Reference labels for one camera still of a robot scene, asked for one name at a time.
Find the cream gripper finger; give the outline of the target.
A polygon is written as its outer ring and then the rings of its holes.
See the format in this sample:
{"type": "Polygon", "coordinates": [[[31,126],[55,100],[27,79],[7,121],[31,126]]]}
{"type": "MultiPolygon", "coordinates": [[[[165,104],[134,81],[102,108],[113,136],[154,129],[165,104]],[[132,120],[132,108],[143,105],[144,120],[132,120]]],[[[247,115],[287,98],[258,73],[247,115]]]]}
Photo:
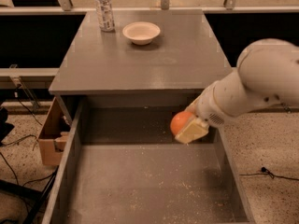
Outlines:
{"type": "Polygon", "coordinates": [[[207,135],[208,128],[209,125],[206,122],[194,117],[185,124],[177,135],[175,135],[175,139],[182,144],[189,144],[190,142],[207,135]]]}
{"type": "Polygon", "coordinates": [[[194,99],[186,108],[185,110],[191,112],[193,114],[196,113],[196,106],[197,106],[198,99],[194,99]]]}

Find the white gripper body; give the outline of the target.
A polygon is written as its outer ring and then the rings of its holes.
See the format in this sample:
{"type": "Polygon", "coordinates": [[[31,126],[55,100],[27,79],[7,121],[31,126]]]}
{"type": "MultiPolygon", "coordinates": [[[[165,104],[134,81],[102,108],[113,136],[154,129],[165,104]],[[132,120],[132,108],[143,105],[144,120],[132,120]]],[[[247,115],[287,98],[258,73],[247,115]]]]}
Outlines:
{"type": "Polygon", "coordinates": [[[198,96],[195,102],[195,114],[209,126],[219,128],[224,123],[224,114],[219,109],[214,98],[216,82],[209,85],[198,96]]]}

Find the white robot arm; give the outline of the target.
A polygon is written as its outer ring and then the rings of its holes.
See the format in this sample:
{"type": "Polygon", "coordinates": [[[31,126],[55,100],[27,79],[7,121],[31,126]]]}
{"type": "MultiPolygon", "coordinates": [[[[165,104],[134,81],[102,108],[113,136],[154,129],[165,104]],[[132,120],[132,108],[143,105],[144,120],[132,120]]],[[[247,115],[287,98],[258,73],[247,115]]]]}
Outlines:
{"type": "Polygon", "coordinates": [[[299,105],[299,51],[290,42],[262,39],[240,54],[237,66],[213,82],[171,120],[182,144],[204,137],[211,127],[272,105],[299,105]]]}

